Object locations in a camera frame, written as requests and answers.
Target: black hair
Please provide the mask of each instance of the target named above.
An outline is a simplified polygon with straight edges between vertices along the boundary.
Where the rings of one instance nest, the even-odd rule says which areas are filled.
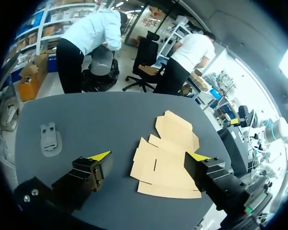
[[[210,39],[212,39],[214,41],[216,40],[216,36],[213,33],[209,32],[209,31],[205,31],[204,35],[208,36]]]
[[[127,15],[119,12],[120,13],[120,23],[121,23],[121,27],[125,27],[128,21]]]

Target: white t-shirt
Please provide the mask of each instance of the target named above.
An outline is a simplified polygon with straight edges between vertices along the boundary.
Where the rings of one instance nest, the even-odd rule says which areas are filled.
[[[186,71],[192,73],[204,56],[209,60],[215,57],[215,47],[208,37],[202,34],[189,34],[180,40],[182,46],[171,56]]]
[[[71,25],[63,34],[64,38],[85,55],[107,41],[108,48],[116,51],[121,48],[120,13],[104,9],[90,14]]]

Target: person's hand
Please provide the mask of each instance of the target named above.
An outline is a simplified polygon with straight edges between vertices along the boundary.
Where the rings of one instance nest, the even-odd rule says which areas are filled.
[[[109,49],[107,44],[102,44],[102,45],[103,45],[106,49]]]

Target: person's arm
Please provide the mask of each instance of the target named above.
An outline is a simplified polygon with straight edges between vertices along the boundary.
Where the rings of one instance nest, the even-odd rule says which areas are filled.
[[[209,46],[205,55],[203,56],[203,59],[200,63],[198,63],[195,68],[197,69],[201,69],[201,68],[204,68],[206,67],[209,62],[215,57],[215,48],[214,46]]]
[[[184,38],[182,38],[181,40],[179,40],[178,42],[175,43],[175,45],[173,46],[173,52],[176,52],[176,50],[178,50],[182,46],[182,44],[183,44],[183,42],[187,36],[185,36]]]
[[[210,59],[208,59],[206,56],[203,56],[203,59],[200,63],[198,63],[195,68],[197,69],[201,69],[201,68],[204,68],[206,67],[210,62]]]
[[[173,46],[173,52],[176,52],[176,50],[179,49],[179,47],[182,46],[182,43],[179,41],[179,42],[176,42],[175,45]]]
[[[121,48],[120,23],[117,20],[108,19],[105,25],[105,38],[109,50],[117,51]]]

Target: ceiling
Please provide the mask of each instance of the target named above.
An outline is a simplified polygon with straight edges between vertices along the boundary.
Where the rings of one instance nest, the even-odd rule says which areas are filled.
[[[278,67],[288,37],[274,19],[251,0],[181,0],[179,4],[250,67],[288,122],[284,106],[288,79]]]

